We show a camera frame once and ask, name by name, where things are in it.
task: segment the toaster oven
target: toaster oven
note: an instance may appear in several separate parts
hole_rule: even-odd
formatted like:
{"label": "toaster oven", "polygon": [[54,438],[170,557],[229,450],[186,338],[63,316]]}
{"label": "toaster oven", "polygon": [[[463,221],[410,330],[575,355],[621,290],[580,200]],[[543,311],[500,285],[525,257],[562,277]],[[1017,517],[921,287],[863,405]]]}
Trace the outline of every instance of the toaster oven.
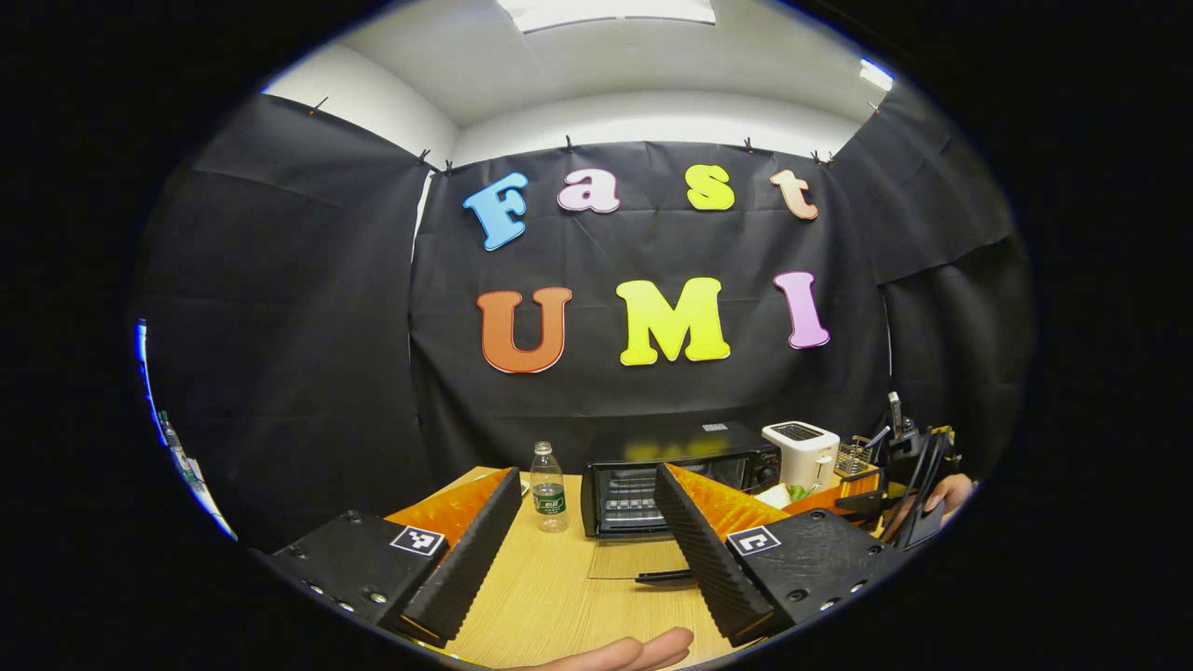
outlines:
{"label": "toaster oven", "polygon": [[585,535],[661,536],[667,522],[655,505],[655,470],[667,462],[750,494],[779,484],[780,449],[741,424],[607,435],[596,438],[580,480]]}

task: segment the white wall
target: white wall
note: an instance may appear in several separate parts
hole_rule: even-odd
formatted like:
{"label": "white wall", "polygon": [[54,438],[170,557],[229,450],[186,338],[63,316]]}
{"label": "white wall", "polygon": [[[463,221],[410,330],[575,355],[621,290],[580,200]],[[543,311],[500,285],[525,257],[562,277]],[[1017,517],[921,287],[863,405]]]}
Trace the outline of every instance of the white wall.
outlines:
{"label": "white wall", "polygon": [[265,93],[315,106],[444,167],[459,129],[389,70],[341,44],[330,44],[278,76]]}
{"label": "white wall", "polygon": [[465,128],[452,152],[456,165],[574,144],[641,140],[744,144],[823,159],[860,123],[836,115],[729,93],[648,91],[574,98]]}

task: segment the ceiling light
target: ceiling light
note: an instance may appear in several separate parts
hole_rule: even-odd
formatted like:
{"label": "ceiling light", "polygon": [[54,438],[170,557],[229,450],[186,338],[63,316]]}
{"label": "ceiling light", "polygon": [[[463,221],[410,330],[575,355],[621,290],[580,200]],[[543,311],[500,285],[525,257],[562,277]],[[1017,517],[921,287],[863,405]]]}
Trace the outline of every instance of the ceiling light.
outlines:
{"label": "ceiling light", "polygon": [[895,85],[895,78],[878,69],[878,66],[861,59],[861,79],[873,84],[883,91],[890,91]]}
{"label": "ceiling light", "polygon": [[497,5],[523,32],[606,19],[717,23],[711,0],[497,0]]}

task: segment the bottle label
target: bottle label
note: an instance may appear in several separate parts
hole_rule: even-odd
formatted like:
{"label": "bottle label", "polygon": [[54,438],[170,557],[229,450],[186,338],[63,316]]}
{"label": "bottle label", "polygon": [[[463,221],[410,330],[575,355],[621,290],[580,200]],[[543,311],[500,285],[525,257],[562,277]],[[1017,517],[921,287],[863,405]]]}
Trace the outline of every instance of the bottle label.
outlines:
{"label": "bottle label", "polygon": [[557,494],[534,494],[534,510],[543,515],[558,515],[567,510],[563,492]]}

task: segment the white toaster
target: white toaster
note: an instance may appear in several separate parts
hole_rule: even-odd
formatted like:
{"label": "white toaster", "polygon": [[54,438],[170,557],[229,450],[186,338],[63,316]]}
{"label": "white toaster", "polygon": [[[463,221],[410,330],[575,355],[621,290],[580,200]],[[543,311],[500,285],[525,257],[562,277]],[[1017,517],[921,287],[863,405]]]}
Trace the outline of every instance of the white toaster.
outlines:
{"label": "white toaster", "polygon": [[809,493],[829,488],[841,447],[836,433],[803,421],[780,421],[764,427],[762,437],[781,450],[784,485],[799,485]]}

